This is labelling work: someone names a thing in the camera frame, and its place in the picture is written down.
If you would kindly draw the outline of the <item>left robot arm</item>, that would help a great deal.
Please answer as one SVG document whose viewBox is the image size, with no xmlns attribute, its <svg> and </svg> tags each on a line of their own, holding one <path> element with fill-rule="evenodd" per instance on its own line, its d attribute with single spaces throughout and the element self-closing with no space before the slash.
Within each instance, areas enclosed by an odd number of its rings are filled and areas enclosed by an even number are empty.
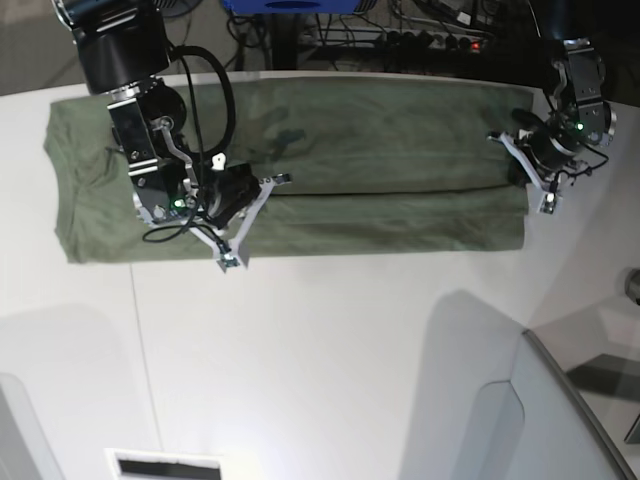
<svg viewBox="0 0 640 480">
<path fill-rule="evenodd" d="M 539 38 L 550 51 L 557 74 L 553 91 L 545 93 L 549 116 L 514 109 L 521 127 L 516 138 L 501 141 L 545 195 L 559 196 L 562 179 L 590 176 L 609 162 L 600 148 L 610 144 L 617 117 L 601 91 L 606 68 L 591 36 L 597 30 L 593 1 L 530 1 Z"/>
</svg>

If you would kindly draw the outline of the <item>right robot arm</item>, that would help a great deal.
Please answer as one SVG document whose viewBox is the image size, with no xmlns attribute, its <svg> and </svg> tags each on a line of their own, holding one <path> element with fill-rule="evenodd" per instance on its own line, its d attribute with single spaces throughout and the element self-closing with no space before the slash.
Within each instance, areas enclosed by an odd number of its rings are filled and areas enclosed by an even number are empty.
<svg viewBox="0 0 640 480">
<path fill-rule="evenodd" d="M 199 46 L 175 46 L 167 38 L 155 1 L 56 1 L 58 20 L 73 37 L 88 91 L 108 95 L 116 150 L 124 156 L 138 217 L 149 226 L 142 237 L 168 243 L 193 232 L 227 252 L 223 236 L 241 221 L 246 235 L 273 190 L 288 174 L 257 177 L 247 163 L 227 157 L 237 125 L 234 91 L 222 63 Z M 220 81 L 225 122 L 217 143 L 205 146 L 195 86 L 188 99 L 159 74 L 174 62 L 204 60 Z"/>
</svg>

